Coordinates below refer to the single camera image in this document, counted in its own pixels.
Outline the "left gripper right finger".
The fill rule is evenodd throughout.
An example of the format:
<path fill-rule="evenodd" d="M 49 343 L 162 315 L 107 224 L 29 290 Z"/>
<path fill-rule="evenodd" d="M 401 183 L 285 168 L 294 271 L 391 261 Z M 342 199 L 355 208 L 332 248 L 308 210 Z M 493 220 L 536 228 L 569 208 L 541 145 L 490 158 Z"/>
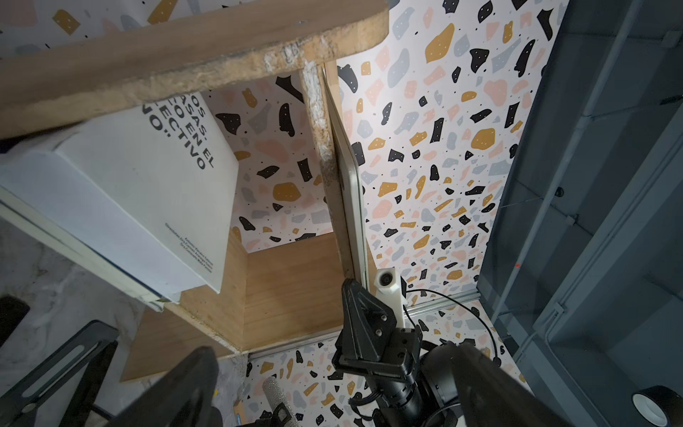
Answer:
<path fill-rule="evenodd" d="M 468 426 L 564 426 L 566 421 L 471 344 L 456 347 L 455 385 Z"/>

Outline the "silver laptop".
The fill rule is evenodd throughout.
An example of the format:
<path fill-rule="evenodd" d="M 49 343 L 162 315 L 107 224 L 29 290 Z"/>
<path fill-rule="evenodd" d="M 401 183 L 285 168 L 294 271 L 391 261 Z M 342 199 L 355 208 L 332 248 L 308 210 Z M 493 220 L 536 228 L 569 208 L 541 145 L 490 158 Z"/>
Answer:
<path fill-rule="evenodd" d="M 323 66 L 325 90 L 331 124 L 332 137 L 336 153 L 336 161 L 343 199 L 344 221 L 350 240 L 352 272 L 356 281 L 369 289 L 371 279 L 368 267 L 368 249 L 364 218 L 364 192 L 360 179 L 359 163 L 352 149 L 341 113 L 341 95 L 338 74 L 333 70 L 332 62 Z"/>

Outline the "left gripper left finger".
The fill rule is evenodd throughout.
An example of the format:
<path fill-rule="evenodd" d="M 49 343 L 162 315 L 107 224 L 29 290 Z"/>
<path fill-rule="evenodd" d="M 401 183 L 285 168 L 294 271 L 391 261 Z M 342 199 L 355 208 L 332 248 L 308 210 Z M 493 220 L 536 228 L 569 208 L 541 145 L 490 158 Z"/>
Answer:
<path fill-rule="evenodd" d="M 219 426 L 213 406 L 219 367 L 215 351 L 198 347 L 108 426 Z"/>

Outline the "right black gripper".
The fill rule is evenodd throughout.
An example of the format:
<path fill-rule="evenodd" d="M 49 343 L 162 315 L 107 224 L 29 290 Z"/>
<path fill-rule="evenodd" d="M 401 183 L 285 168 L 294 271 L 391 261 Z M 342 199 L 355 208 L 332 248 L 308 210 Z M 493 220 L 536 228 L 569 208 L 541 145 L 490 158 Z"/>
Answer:
<path fill-rule="evenodd" d="M 393 309 L 346 279 L 343 330 L 335 342 L 336 373 L 362 376 L 370 393 L 350 394 L 349 407 L 376 426 L 457 426 L 457 345 L 423 340 L 421 330 L 397 328 Z"/>

